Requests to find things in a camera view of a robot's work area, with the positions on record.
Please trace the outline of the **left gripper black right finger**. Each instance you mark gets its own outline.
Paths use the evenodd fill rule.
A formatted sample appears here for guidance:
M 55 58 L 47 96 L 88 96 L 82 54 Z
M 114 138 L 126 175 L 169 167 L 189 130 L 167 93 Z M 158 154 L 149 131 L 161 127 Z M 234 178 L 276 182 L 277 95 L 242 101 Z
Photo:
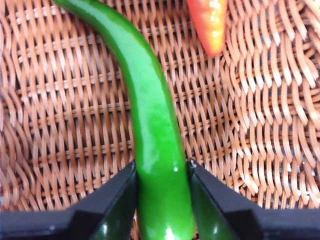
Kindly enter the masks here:
M 319 209 L 264 209 L 188 162 L 192 207 L 202 240 L 318 240 Z

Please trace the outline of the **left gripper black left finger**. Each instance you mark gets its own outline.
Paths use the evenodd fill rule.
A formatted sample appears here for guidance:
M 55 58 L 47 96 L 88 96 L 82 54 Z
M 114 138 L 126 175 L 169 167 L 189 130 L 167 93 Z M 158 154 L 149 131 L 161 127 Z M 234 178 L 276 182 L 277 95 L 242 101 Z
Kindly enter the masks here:
M 2 240 L 127 240 L 137 204 L 136 163 L 65 210 L 0 214 Z

